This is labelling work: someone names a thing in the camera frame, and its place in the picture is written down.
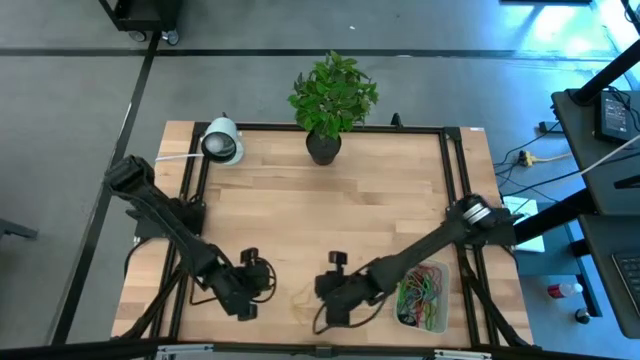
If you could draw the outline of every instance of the colorful rubber bands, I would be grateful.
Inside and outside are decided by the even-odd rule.
[[[398,320],[408,326],[433,330],[441,291],[442,271],[438,267],[418,265],[409,270],[398,290]]]

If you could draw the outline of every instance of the concrete floor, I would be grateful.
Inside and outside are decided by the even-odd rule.
[[[578,59],[615,52],[611,34],[602,27],[606,17],[594,8],[493,0],[186,0],[178,47],[517,50]],[[146,46],[116,32],[97,2],[0,0],[0,49]],[[357,59],[380,91],[369,123],[387,124],[399,112],[408,125],[484,127],[496,161],[535,137],[538,122],[553,120],[552,92],[579,87],[606,65],[478,57]],[[142,60],[0,57],[0,217],[40,229],[37,242],[0,241],[0,348],[46,341]],[[241,122],[292,122],[293,111],[285,101],[291,80],[314,60],[156,57],[127,153],[152,159],[167,120],[210,120],[225,111]],[[628,88],[624,79],[616,85]],[[568,144],[561,136],[549,136],[527,149],[546,157],[568,151]],[[513,179],[531,184],[575,169],[573,159],[566,159],[514,171]],[[583,186],[575,180],[539,190],[560,199]],[[510,184],[503,188],[514,189]],[[124,208],[114,201],[107,214],[72,342],[103,340],[110,334],[134,227]],[[637,356],[640,342],[620,334],[597,272],[592,264],[588,268],[605,317],[587,326],[569,319],[583,306],[580,298],[550,302],[544,297],[545,284],[556,279],[523,279],[536,344],[574,353]],[[604,333],[612,343],[608,349],[594,346]]]

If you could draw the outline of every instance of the wooden table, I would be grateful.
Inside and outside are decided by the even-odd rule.
[[[188,152],[194,123],[168,122],[159,155]],[[485,133],[461,128],[471,189],[494,206],[498,189]],[[276,269],[275,296],[258,307],[258,318],[238,322],[220,305],[191,306],[185,301],[179,339],[203,342],[267,344],[335,344],[353,346],[469,347],[460,276],[453,246],[431,259],[449,266],[451,275],[448,330],[442,335],[400,325],[392,316],[395,297],[380,315],[357,329],[332,329],[317,336],[311,322],[320,306],[313,280],[332,267],[331,250],[349,254],[346,271],[371,259],[398,252],[435,229],[448,205],[438,137],[425,134],[347,133],[334,163],[313,164],[304,132],[244,131],[245,158],[231,167],[212,164],[205,191],[207,215],[203,239],[215,242],[234,262],[240,251],[257,247]],[[453,142],[450,158],[456,194],[462,194]],[[184,160],[159,162],[156,185],[177,196]],[[195,188],[197,174],[192,179]],[[131,259],[113,335],[125,332],[158,291],[167,251],[154,239]],[[532,341],[513,259],[501,248],[484,248],[491,295],[507,321]],[[195,291],[195,300],[211,292]],[[167,334],[173,298],[165,309],[161,334]],[[487,343],[482,306],[476,299],[480,336]],[[372,309],[361,306],[352,322]]]

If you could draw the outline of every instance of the potted plant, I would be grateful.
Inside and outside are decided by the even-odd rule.
[[[342,145],[340,132],[364,124],[371,103],[378,102],[377,84],[356,64],[331,51],[306,79],[300,73],[293,83],[296,93],[288,100],[296,109],[296,122],[309,132],[307,150],[318,165],[331,164]]]

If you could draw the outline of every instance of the keyboard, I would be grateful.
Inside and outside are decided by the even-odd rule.
[[[633,306],[640,316],[640,253],[620,253],[612,256]]]

